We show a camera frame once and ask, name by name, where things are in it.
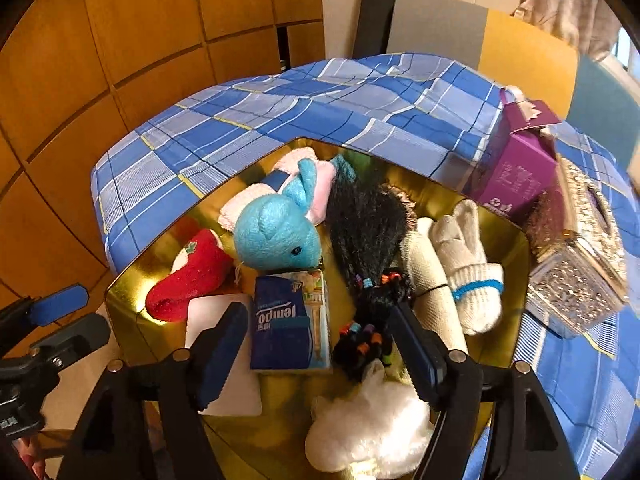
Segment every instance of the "purple box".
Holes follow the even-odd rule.
[[[489,143],[466,193],[479,204],[522,222],[537,196],[549,187],[556,172],[553,140],[540,128],[562,121],[542,101],[507,103],[504,89],[501,117],[491,132]]]

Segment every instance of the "window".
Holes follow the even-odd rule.
[[[626,33],[626,30],[621,27],[620,32],[618,33],[618,40],[611,49],[611,53],[618,58],[618,61],[622,63],[625,68],[629,68],[631,48],[631,38]]]

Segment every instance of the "tissue pack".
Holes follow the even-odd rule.
[[[252,317],[252,370],[330,370],[326,298],[321,270],[258,276]]]

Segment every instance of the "blue plaid bedsheet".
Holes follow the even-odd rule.
[[[498,118],[498,90],[452,60],[393,54],[326,60],[197,92],[124,137],[92,172],[111,269],[123,270],[201,197],[295,137],[364,150],[461,190]],[[566,122],[552,130],[559,152],[609,200],[630,304],[571,340],[525,314],[515,358],[536,370],[580,472],[598,480],[640,423],[640,203],[606,149]],[[478,478],[487,436],[465,480]]]

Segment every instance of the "white card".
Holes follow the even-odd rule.
[[[224,294],[195,298],[189,302],[187,333],[184,345],[190,348],[200,332],[218,324],[229,304],[239,301],[249,312],[247,335],[231,367],[220,396],[209,403],[202,415],[258,416],[262,414],[260,382],[258,374],[250,369],[251,364],[251,317],[253,300],[248,294]]]

